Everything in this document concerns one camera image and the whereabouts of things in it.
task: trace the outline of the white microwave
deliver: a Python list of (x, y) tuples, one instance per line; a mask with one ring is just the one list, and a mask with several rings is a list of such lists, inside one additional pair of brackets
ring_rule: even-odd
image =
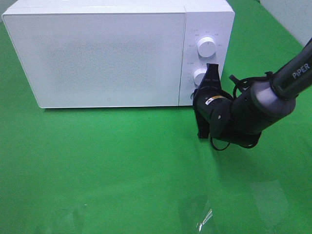
[(18, 0), (2, 15), (41, 108), (185, 106), (223, 64), (225, 0)]

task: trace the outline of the robotic arm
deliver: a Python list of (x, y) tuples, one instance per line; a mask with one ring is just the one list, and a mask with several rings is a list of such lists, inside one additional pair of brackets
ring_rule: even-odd
[(194, 91), (193, 109), (198, 137), (213, 138), (254, 147), (261, 132), (295, 108), (296, 97), (312, 85), (312, 39), (303, 50), (276, 73), (242, 80), (233, 75), (233, 96), (223, 91), (217, 64), (207, 63), (207, 72)]

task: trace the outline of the microwave knob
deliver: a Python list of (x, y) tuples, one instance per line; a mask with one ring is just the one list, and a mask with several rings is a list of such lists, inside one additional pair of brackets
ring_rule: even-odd
[(201, 81), (204, 78), (204, 75), (206, 74), (206, 69), (198, 69), (194, 72), (194, 83), (195, 85), (199, 86)]
[(211, 37), (204, 37), (197, 43), (197, 51), (200, 56), (208, 58), (215, 54), (215, 40)]

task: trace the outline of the green surface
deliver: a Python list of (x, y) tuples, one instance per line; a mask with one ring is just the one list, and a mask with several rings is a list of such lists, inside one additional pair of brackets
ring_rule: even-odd
[[(222, 75), (276, 71), (301, 46), (257, 1), (236, 11)], [(312, 88), (251, 149), (216, 152), (190, 107), (44, 110), (0, 24), (0, 233), (308, 234)]]

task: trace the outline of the green backdrop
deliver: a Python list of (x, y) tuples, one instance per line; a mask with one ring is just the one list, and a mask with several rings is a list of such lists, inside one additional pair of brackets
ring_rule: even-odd
[[(257, 1), (229, 2), (231, 92), (230, 74), (276, 71), (302, 47)], [(44, 110), (2, 23), (0, 233), (311, 233), (311, 100), (223, 152), (197, 138), (191, 107)]]

